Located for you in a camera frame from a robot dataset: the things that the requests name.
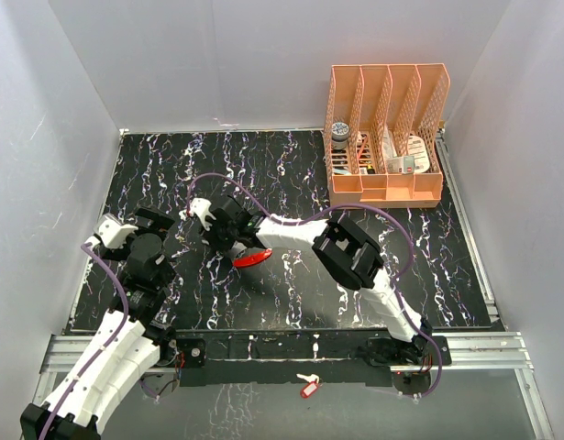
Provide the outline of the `red handled key organizer plate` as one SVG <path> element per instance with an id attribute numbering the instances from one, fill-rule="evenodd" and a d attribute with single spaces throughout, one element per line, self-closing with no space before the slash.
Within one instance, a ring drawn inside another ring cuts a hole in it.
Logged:
<path id="1" fill-rule="evenodd" d="M 237 269 L 245 269 L 259 265 L 269 259 L 272 255 L 272 249 L 266 248 L 250 255 L 241 256 L 233 260 L 233 266 Z"/>

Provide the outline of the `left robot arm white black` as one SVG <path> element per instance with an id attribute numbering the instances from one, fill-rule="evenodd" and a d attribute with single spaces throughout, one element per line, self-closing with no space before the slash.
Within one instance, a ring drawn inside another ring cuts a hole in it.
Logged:
<path id="1" fill-rule="evenodd" d="M 135 217 L 130 224 L 104 214 L 81 245 L 113 282 L 116 295 L 62 383 L 22 412 L 26 439 L 100 438 L 144 373 L 176 358 L 173 330 L 153 322 L 175 277 L 164 251 L 175 221 L 152 207 L 139 207 Z"/>

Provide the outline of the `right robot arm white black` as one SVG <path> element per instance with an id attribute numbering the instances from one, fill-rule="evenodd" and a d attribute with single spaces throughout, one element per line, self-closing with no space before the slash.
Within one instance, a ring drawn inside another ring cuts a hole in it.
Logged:
<path id="1" fill-rule="evenodd" d="M 387 327 L 389 337 L 373 355 L 377 361 L 420 365 L 425 360 L 432 328 L 395 289 L 380 245 L 347 212 L 304 222 L 252 214 L 228 197 L 220 203 L 194 198 L 189 213 L 200 222 L 203 242 L 217 252 L 236 258 L 247 249 L 284 249 L 316 256 L 331 278 L 359 292 Z"/>

